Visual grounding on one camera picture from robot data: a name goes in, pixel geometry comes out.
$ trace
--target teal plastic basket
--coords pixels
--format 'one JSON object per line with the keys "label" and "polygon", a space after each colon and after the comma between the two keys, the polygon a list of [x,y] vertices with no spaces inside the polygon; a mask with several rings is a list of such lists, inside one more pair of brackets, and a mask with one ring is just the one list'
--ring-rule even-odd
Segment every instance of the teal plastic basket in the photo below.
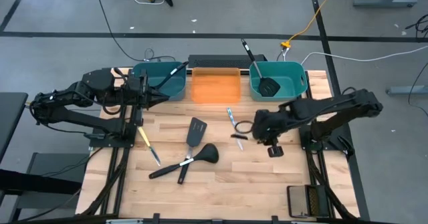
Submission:
{"label": "teal plastic basket", "polygon": [[[132,74],[137,76],[141,70],[146,70],[148,84],[156,86],[165,79],[169,73],[181,65],[181,62],[148,62],[140,63],[133,67]],[[185,97],[186,93],[186,68],[179,70],[170,80],[168,80],[159,92],[170,96],[169,101],[179,101]]]}
{"label": "teal plastic basket", "polygon": [[263,97],[259,92],[260,77],[252,64],[249,67],[250,95],[255,101],[293,100],[308,89],[304,68],[296,62],[257,62],[261,75],[274,79],[280,90],[273,97]]}

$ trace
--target yellow handled screwdriver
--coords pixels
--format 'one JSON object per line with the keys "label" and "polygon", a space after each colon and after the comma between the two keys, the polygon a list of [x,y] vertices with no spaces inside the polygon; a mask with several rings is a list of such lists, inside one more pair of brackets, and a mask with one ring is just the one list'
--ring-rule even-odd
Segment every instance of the yellow handled screwdriver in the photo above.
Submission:
{"label": "yellow handled screwdriver", "polygon": [[161,160],[159,159],[158,155],[156,154],[156,152],[154,151],[154,148],[150,145],[150,142],[148,141],[148,138],[146,136],[146,133],[144,133],[144,130],[141,127],[138,127],[138,132],[140,133],[141,137],[144,139],[144,141],[146,142],[148,148],[150,149],[150,151],[153,154],[154,160],[156,161],[156,163],[161,166]]}

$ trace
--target wooden tabletop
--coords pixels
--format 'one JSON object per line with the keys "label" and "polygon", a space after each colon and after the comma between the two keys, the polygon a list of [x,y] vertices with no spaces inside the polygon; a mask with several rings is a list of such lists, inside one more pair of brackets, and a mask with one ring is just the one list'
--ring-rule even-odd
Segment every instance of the wooden tabletop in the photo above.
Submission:
{"label": "wooden tabletop", "polygon": [[[331,97],[326,72],[309,71],[309,79],[313,98]],[[270,220],[272,215],[292,219],[288,215],[287,186],[310,184],[298,131],[280,136],[282,157],[270,158],[267,147],[253,139],[242,140],[240,151],[235,139],[230,138],[234,129],[226,111],[230,107],[237,122],[253,120],[256,110],[278,111],[282,102],[254,102],[249,95],[249,78],[242,76],[240,103],[195,104],[191,101],[191,80],[188,76],[184,100],[165,102],[143,112],[144,131],[162,167],[177,164],[185,158],[187,132],[191,118],[196,117],[208,127],[193,153],[213,143],[219,150],[219,162],[190,164],[183,185],[177,184],[180,169],[150,180],[148,174],[159,167],[137,134],[126,170],[120,217],[152,218],[160,213],[161,218],[168,219]],[[112,116],[101,113],[101,117]],[[88,163],[76,213],[84,211],[104,186],[111,152],[105,148]],[[324,151],[324,156],[330,186],[348,210],[359,216],[346,157],[339,151]],[[110,213],[115,189],[110,195]]]}

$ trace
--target orange plastic tray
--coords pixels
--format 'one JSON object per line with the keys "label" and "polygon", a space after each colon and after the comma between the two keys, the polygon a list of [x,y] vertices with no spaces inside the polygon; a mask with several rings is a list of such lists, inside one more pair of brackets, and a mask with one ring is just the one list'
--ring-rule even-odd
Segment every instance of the orange plastic tray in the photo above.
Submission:
{"label": "orange plastic tray", "polygon": [[193,68],[192,101],[198,104],[234,104],[241,100],[238,68]]}

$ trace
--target floor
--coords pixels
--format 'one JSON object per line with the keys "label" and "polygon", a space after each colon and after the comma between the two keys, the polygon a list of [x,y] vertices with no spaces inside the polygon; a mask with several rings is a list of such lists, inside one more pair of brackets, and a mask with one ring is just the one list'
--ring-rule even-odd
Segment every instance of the floor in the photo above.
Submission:
{"label": "floor", "polygon": [[[15,0],[0,0],[0,19]],[[174,0],[175,6],[138,5],[132,0],[102,0],[116,33],[261,33],[294,34],[311,20],[311,0]],[[329,0],[322,10],[328,36],[394,37],[403,42],[329,41],[333,54],[351,58],[376,58],[409,51],[426,43],[409,43],[414,29],[404,29],[426,14],[428,0],[413,8],[361,9],[352,0]],[[5,28],[6,32],[107,33],[98,0],[22,0]],[[318,36],[314,24],[305,35]],[[179,61],[189,54],[245,54],[239,39],[121,38],[122,47],[135,58],[143,58],[151,47],[156,55],[173,55]],[[275,60],[278,39],[248,39],[254,53]],[[310,52],[323,51],[321,41],[294,40],[289,61],[301,62]],[[361,63],[334,59],[341,89],[353,86],[373,91],[384,110],[373,119],[350,123],[370,218],[392,223],[424,223],[428,204],[428,117],[408,105],[406,96],[390,97],[389,86],[411,85],[428,61],[427,51],[377,62]],[[0,64],[4,71],[0,91],[27,92],[31,100],[38,92],[67,88],[81,75],[106,66],[132,66],[107,35],[100,37],[6,37],[0,33]],[[323,56],[305,63],[309,70],[327,70]],[[428,84],[424,72],[418,84]],[[412,103],[428,108],[424,96]],[[81,130],[79,126],[58,124]],[[88,140],[35,126],[25,112],[0,167],[25,171],[33,152],[85,153]],[[6,221],[14,199],[7,197],[0,208]],[[22,217],[34,215],[28,211]],[[58,211],[50,217],[69,215]]]}

